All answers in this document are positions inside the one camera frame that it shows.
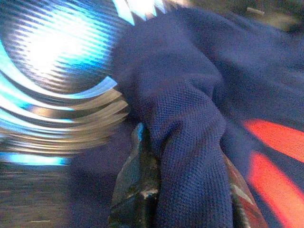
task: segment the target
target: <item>navy blue fabric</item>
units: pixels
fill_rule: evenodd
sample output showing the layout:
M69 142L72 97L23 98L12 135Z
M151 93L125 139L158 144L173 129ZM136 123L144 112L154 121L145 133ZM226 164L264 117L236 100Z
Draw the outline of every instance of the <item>navy blue fabric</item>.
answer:
M221 151L246 176L250 151L263 152L263 146L242 128L243 121L260 118L303 129L303 44L301 34L199 9L179 9L126 32L114 51L113 78L135 122L148 128L161 160L156 227L232 227ZM118 172L123 157L112 147L123 148L118 141L100 149L117 164L109 175ZM84 170L93 169L88 160L79 161ZM285 168L292 166L287 158L282 161ZM303 173L302 163L297 168L297 174ZM296 184L304 189L302 181ZM254 196L269 227L278 227Z

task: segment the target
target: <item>metal coil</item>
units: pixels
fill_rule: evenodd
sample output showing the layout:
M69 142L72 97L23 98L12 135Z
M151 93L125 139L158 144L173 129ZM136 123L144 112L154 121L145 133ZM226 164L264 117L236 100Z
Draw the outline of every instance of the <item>metal coil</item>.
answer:
M1 1L1 151L71 156L105 143L128 113L111 78L112 49L126 27L172 6L162 0Z

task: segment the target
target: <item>red stripe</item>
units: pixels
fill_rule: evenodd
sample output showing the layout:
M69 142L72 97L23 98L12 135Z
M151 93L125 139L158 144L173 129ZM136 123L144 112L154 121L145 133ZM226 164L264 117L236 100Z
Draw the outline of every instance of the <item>red stripe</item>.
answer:
M304 227L304 194L266 156L253 152L248 177L285 228Z
M304 162L303 132L264 120L251 120L244 125L267 146Z

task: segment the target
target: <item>textured fabric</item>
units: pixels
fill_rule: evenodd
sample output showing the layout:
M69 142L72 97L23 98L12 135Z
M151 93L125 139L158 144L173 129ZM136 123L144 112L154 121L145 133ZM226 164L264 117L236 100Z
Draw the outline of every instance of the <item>textured fabric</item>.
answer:
M156 227L232 227L220 151L246 176L250 151L267 153L267 147L244 121L303 130L303 44L299 34L198 9L151 19L120 40L114 79L161 160ZM292 167L291 157L285 161ZM297 170L300 176L289 178L303 191L302 163ZM254 196L269 226L280 227Z

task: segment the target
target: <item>shiny metal surface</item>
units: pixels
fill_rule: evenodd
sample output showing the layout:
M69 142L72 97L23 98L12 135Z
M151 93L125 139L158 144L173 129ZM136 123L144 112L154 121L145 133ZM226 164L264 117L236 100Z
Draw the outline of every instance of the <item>shiny metal surface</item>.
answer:
M126 27L162 0L0 2L0 152L71 156L105 143L127 115L111 78Z

